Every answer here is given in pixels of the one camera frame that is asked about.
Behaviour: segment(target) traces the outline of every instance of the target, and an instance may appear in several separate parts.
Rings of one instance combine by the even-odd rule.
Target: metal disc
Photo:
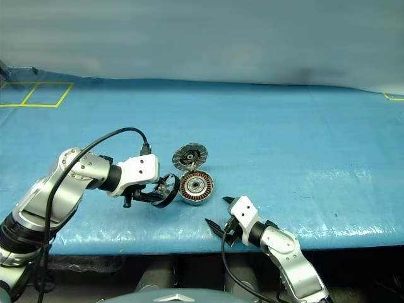
[[[202,144],[190,143],[177,150],[172,156],[174,167],[182,171],[194,171],[204,164],[208,150]]]

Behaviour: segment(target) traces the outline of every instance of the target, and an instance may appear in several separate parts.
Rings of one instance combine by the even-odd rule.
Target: floor
[[[393,281],[403,283],[402,247],[306,252],[328,286],[335,303],[403,302]],[[128,256],[124,264],[115,259],[115,273],[78,273],[69,270],[52,271],[56,288],[45,295],[44,302],[97,302],[133,292],[149,264],[158,256]],[[178,255],[178,287],[223,290],[223,268],[217,254]],[[260,291],[275,298],[278,273],[261,253],[248,253],[246,258],[254,268]],[[107,264],[104,269],[111,269]],[[36,302],[37,293],[28,287],[19,303]]]

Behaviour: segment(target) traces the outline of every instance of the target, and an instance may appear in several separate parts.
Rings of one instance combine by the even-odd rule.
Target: black cable
[[[51,215],[52,215],[52,204],[53,204],[53,199],[56,194],[57,189],[59,186],[62,184],[64,178],[70,173],[70,170],[76,165],[79,160],[86,155],[92,148],[100,144],[101,142],[105,141],[106,139],[109,139],[112,136],[115,136],[116,134],[123,133],[125,131],[135,131],[138,134],[141,135],[143,138],[143,147],[150,148],[145,134],[140,129],[137,128],[121,128],[117,129],[116,131],[113,131],[109,134],[106,134],[105,136],[95,140],[93,143],[90,143],[87,147],[82,149],[82,151],[73,159],[73,161],[64,169],[62,174],[57,178],[55,185],[51,189],[47,202],[46,202],[46,211],[45,211],[45,229],[44,229],[44,245],[40,250],[39,256],[42,259],[44,259],[43,263],[43,270],[41,272],[41,279],[40,279],[40,292],[38,295],[38,303],[42,303],[42,300],[44,299],[44,294],[45,294],[45,285],[46,285],[46,277],[47,277],[47,267],[48,267],[48,261],[49,261],[49,250],[51,249],[49,245],[49,241],[51,240]]]
[[[231,279],[234,280],[235,283],[237,283],[241,288],[243,288],[244,290],[247,290],[250,294],[255,295],[257,298],[260,298],[261,300],[267,301],[269,303],[278,303],[277,301],[270,299],[268,297],[265,297],[264,295],[260,294],[259,292],[255,291],[254,289],[248,287],[246,284],[242,283],[231,271],[230,268],[227,264],[227,260],[226,260],[226,253],[225,253],[225,243],[226,243],[226,235],[227,235],[227,231],[225,231],[223,233],[222,236],[222,261],[223,261],[223,265],[227,271],[227,273],[229,274],[229,276],[231,277]]]
[[[288,301],[285,301],[280,298],[281,290],[282,290],[282,278],[279,278],[278,290],[276,291],[276,299],[279,301],[279,303],[289,303]]]

